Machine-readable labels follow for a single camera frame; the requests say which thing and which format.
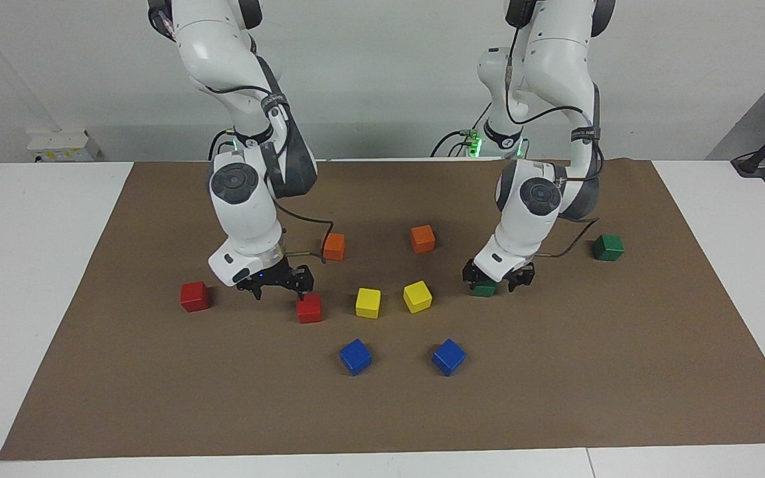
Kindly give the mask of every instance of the wire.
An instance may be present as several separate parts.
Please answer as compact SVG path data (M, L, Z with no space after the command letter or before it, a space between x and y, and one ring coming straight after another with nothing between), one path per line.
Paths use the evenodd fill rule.
M527 155L531 153L531 140L529 140L529 138L524 138L522 141L527 142L527 149L525 149L525 155L522 157L523 160L527 160Z
M212 145L209 148L209 161L212 161L214 158L214 149L218 147L218 141L224 137L226 134L231 134L232 131L228 129L222 130L220 133L217 133L214 139L212 139Z
M327 233L324 235L324 240L321 243L321 255L317 255L315 253L307 252L307 253L291 253L292 257L297 257L301 255L310 255L316 258L319 258L321 260L321 263L326 264L327 260L324 258L324 248L327 247L327 239L329 239L330 234L332 233L332 228L335 227L335 222L330 220L316 220L315 218L307 218L305 216L301 216L300 214L296 214L295 212L291 212L288 209L283 208L282 204L276 202L274 200L274 204L276 204L276 208L278 208L280 211L284 212L285 214L288 214L292 218L295 218L296 220L306 221L313 224L328 224L329 228L327 229Z
M476 127L477 127L477 124L480 124L480 120L482 120L482 119L483 119L483 117L485 117L485 116L486 116L486 113L488 113L488 112L489 112L489 108L491 108L491 101L489 101L488 105L486 105L486 107L485 107L485 109L483 110L483 112L482 112L482 113L480 113L480 117L479 117L479 118L477 118L477 121L475 121L475 122L474 122L474 124L473 124L473 125L471 125L471 129L476 129ZM457 151L457 152L456 152L456 155L457 155L457 156L458 156L458 155L461 155L461 154L462 154L462 146L460 146L460 147L459 147L459 151Z
M586 178L568 178L566 181L575 182L575 183L585 183L586 181L593 181L593 179L597 179L598 176L601 175L601 171L604 170L604 152L601 151L601 146L598 145L597 141L592 142L592 148L595 149L595 161L597 163L597 167L595 169L595 172L592 173L592 176L586 176Z
M234 148L234 143L231 141L224 141L220 143L220 145L218 146L218 154L220 154L220 148L223 148L224 146L232 146Z
M241 86L229 88L228 90L215 90L214 88L211 88L211 87L206 87L206 88L208 88L209 91L212 92L213 94L229 94L229 93L234 93L236 91L243 91L243 90L261 91L262 93L267 95L273 94L273 93L270 93L270 91L265 90L265 88L262 88L256 85L241 85Z
M447 153L447 157L451 157L453 155L453 149L456 149L457 147L459 147L459 151L462 152L462 148L464 148L465 146L468 146L468 143L464 141L461 143L456 143L455 145L453 145L452 148L450 148L450 151Z
M523 19L525 19L525 8L527 6L526 2L522 2L521 4L521 15L519 16L519 25L523 22ZM507 75L505 78L505 94L506 94L506 101L504 101L505 106L507 107L507 117L509 117L509 121L512 121L513 124L517 124L519 126L523 126L525 124L528 124L532 121L537 121L537 119L544 117L544 115L553 113L553 112L560 112L562 110L569 110L572 112L578 112L583 117L583 119L586 120L586 123L589 126L592 126L592 120L590 120L588 117L586 117L586 113L583 112L582 109L576 107L576 106L557 106L555 108L551 108L545 112L541 112L540 114L534 116L533 118L529 118L525 121L516 121L515 118L513 118L513 112L509 111L509 86L510 82L512 82L513 79L513 53L515 52L515 45L519 42L519 33L521 33L522 27L517 27L515 29L515 35L513 36L513 44L509 47L509 55L507 57Z
M571 222L586 224L586 227L583 228L582 231L580 231L580 234L577 235L577 237L574 237L574 241L571 242L571 245L569 245L567 248L565 248L565 251L562 251L560 254L535 254L535 257L544 257L544 258L561 258L565 254L568 254L571 252L571 249L574 248L574 246L577 245L578 242L580 242L580 239L583 237L583 235L586 233L589 228L592 226L595 226L595 223L597 223L601 218L591 218L591 220L569 220Z
M457 136L457 135L458 135L458 134L460 134L460 133L461 133L460 131L452 131L452 132L450 132L450 133L447 133L447 134L444 136L444 138L442 138L442 139L441 139L441 140L438 142L438 144L436 145L436 147L435 147L435 148L433 148L433 152L431 152L431 154L430 154L430 157L435 157L435 153L437 153L437 152L438 152L438 148L441 148L441 145L443 145L445 141L449 140L450 138L453 138L454 136Z

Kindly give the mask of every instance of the white table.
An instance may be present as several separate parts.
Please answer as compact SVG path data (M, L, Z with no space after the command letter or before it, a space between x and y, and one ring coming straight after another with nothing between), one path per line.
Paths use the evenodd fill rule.
M728 163L660 161L765 354L765 184ZM131 163L0 164L0 448L87 267ZM765 445L0 463L0 476L765 476Z

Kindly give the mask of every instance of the green led light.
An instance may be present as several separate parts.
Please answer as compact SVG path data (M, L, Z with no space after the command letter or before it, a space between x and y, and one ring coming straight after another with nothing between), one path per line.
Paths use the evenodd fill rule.
M468 147L468 155L470 157L479 157L480 149L483 148L483 139L477 136L477 141Z

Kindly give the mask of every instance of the orange block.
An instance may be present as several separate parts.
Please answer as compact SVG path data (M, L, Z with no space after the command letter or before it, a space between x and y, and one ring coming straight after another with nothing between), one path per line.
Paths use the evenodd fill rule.
M412 228L412 250L415 254L428 253L435 248L435 235L430 226Z
M344 235L331 232L324 244L324 258L326 260L344 260Z

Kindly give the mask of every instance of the green block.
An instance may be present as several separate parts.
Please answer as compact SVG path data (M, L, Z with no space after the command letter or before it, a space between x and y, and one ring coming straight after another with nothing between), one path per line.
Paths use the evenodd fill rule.
M497 284L492 281L477 282L471 289L471 295L476 297L491 297L497 291Z
M622 237L604 234L592 245L592 253L597 260L617 260L625 252Z

